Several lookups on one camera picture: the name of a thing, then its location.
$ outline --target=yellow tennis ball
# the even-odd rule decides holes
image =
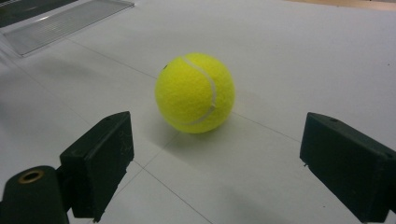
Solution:
[[[185,133],[220,126],[233,108],[233,79],[227,67],[203,53],[175,58],[161,71],[155,98],[163,118]]]

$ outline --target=screw hole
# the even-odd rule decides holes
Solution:
[[[21,175],[18,181],[20,184],[30,184],[43,177],[43,175],[44,172],[42,170],[33,170]]]

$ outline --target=clear plastic tray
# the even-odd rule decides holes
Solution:
[[[17,54],[27,56],[134,4],[118,0],[91,0],[70,6],[60,12],[53,10],[52,14],[35,17],[33,21],[26,20],[4,27],[0,29],[4,36],[1,40],[6,41]]]

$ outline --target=tennis ball seam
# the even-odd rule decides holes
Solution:
[[[215,81],[212,79],[212,77],[200,66],[194,64],[192,61],[190,61],[188,58],[186,58],[185,56],[181,56],[181,59],[188,64],[189,66],[191,66],[192,68],[196,69],[198,72],[200,72],[204,77],[206,77],[207,81],[210,84],[210,89],[212,90],[212,101],[211,101],[211,105],[209,107],[209,109],[206,111],[206,113],[204,113],[200,118],[189,122],[189,123],[180,123],[180,124],[184,124],[184,125],[194,125],[197,123],[200,123],[202,121],[204,121],[207,117],[209,117],[209,115],[211,115],[213,113],[213,111],[215,111],[216,108],[216,98],[217,98],[217,92],[216,92],[216,84]]]

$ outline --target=white table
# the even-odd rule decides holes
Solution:
[[[301,138],[312,111],[396,149],[396,12],[135,2],[30,57],[0,51],[0,195],[16,173],[58,167],[96,122],[129,110],[135,160],[101,223],[359,223],[304,167]],[[236,87],[229,119],[199,135],[169,127],[153,94],[163,67],[192,51],[227,64]]]

